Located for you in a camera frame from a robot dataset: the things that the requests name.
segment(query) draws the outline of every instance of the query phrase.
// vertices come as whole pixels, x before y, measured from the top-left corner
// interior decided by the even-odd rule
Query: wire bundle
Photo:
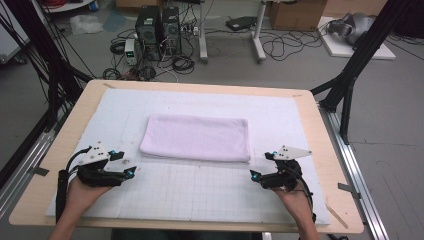
[[[272,38],[272,40],[263,42],[262,48],[264,49],[264,52],[275,61],[284,61],[289,56],[301,52],[304,47],[318,48],[322,45],[321,38],[309,32],[291,31],[282,35],[278,35],[273,32],[263,33],[267,35],[260,36],[260,38]],[[286,51],[287,46],[295,48],[296,50],[288,52]]]
[[[57,110],[60,107],[66,107],[63,103],[67,103],[72,107],[79,98],[83,89],[79,81],[88,82],[92,77],[87,76],[85,73],[71,66],[65,51],[64,43],[59,38],[56,46],[49,32],[41,22],[32,1],[5,0],[4,2],[14,14],[16,20],[37,50],[34,52],[26,45],[25,40],[15,31],[8,15],[7,19],[4,16],[0,17],[0,24],[26,54],[40,82],[43,81],[49,86],[47,93],[44,89],[43,91],[49,102],[49,126],[52,126],[56,122]],[[1,3],[1,6],[7,14],[3,3]],[[42,11],[42,13],[46,19],[49,19],[44,11]],[[62,35],[62,32],[57,28],[54,22],[53,24],[49,24],[48,27],[53,35]]]

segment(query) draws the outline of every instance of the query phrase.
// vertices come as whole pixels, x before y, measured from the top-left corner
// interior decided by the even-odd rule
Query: folded towel
[[[160,157],[247,162],[250,160],[247,120],[151,115],[140,150]]]

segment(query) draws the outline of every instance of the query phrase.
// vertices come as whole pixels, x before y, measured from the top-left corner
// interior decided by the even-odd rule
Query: table
[[[268,0],[261,0],[259,11],[258,11],[258,17],[256,21],[256,29],[255,31],[252,31],[252,40],[253,44],[255,46],[256,52],[258,54],[258,63],[264,61],[266,59],[265,52],[262,48],[262,43],[259,40],[259,34],[261,32],[262,27],[262,20],[265,15],[265,9],[266,9],[266,2]],[[206,16],[203,16],[203,5],[205,3],[205,0],[200,1],[200,19],[205,19]],[[199,52],[200,52],[200,60],[203,63],[208,62],[208,51],[206,49],[206,34],[205,34],[205,21],[202,20],[199,26]]]
[[[337,183],[346,184],[337,156],[325,129],[321,115],[312,94],[307,90],[270,89],[236,86],[213,86],[177,83],[141,83],[93,80],[69,115],[61,131],[46,154],[40,167],[50,170],[45,177],[34,175],[21,199],[10,215],[9,221],[15,225],[51,226],[53,217],[45,216],[50,200],[56,191],[57,172],[66,165],[73,154],[78,140],[92,114],[95,112],[103,93],[108,88],[142,89],[173,92],[222,93],[254,96],[274,96],[293,98],[303,122],[310,150],[314,152],[314,164],[325,194],[331,224],[318,227],[324,233],[360,233],[362,220],[349,192],[337,188]],[[86,227],[125,227],[180,230],[222,230],[254,232],[296,232],[293,226],[280,224],[160,221],[83,218],[79,226]]]

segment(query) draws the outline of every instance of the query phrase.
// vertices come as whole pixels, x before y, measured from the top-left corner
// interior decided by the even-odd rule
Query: floor
[[[59,20],[65,23],[67,17],[79,14],[96,15],[102,23],[112,15],[110,9],[96,13],[80,9],[60,16]],[[224,21],[215,19],[209,26],[216,24],[224,29]],[[91,71],[101,76],[103,70],[111,66],[110,40],[134,24],[134,20],[127,19],[109,32],[70,35],[68,40]],[[421,59],[386,42],[396,60],[372,60],[359,76],[353,95],[349,139],[389,238],[420,239],[424,236],[424,183],[420,180],[424,170],[424,108],[420,107],[424,102],[424,46],[395,44]],[[208,50],[210,58],[206,65],[199,61],[195,51],[193,73],[177,75],[178,79],[162,74],[156,80],[312,89],[336,77],[349,60],[330,57],[325,47],[320,46],[305,47],[282,62],[268,57],[257,64],[247,35],[222,33],[208,36]],[[276,45],[276,51],[281,51],[281,46]],[[286,46],[286,51],[290,51],[290,47]],[[86,71],[69,48],[68,53],[73,65]],[[325,93],[319,94],[316,100],[324,97]],[[42,88],[30,64],[0,66],[0,167],[16,151],[46,108]],[[0,220],[2,239],[47,238],[51,228],[10,225],[7,218],[12,208]],[[73,239],[97,240],[109,239],[109,236],[109,229],[83,228],[76,231]],[[372,239],[367,230],[349,235],[349,238]],[[297,235],[275,233],[273,239],[297,239]]]

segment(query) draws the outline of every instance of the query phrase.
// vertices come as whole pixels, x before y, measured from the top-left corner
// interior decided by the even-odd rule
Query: white mat
[[[251,161],[221,163],[142,156],[140,136],[144,135],[148,116],[152,114],[247,119]],[[278,197],[252,182],[249,172],[276,172],[275,164],[265,160],[263,154],[277,151],[283,144],[309,149],[293,99],[109,89],[76,151],[99,140],[111,150],[124,151],[130,165],[137,163],[141,170],[135,178],[106,193],[86,216],[294,223]],[[317,224],[329,224],[312,157],[298,161],[314,193]],[[54,215],[54,197],[47,215]]]
[[[334,20],[332,17],[321,17],[318,27],[325,25],[326,23]],[[326,33],[326,29],[319,31],[321,38],[324,42],[325,47],[328,50],[328,53],[332,57],[351,57],[354,53],[352,46],[349,45],[345,39],[339,37],[337,33]],[[387,48],[386,45],[381,44],[380,48],[375,52],[372,59],[381,59],[381,60],[395,60],[396,56]]]

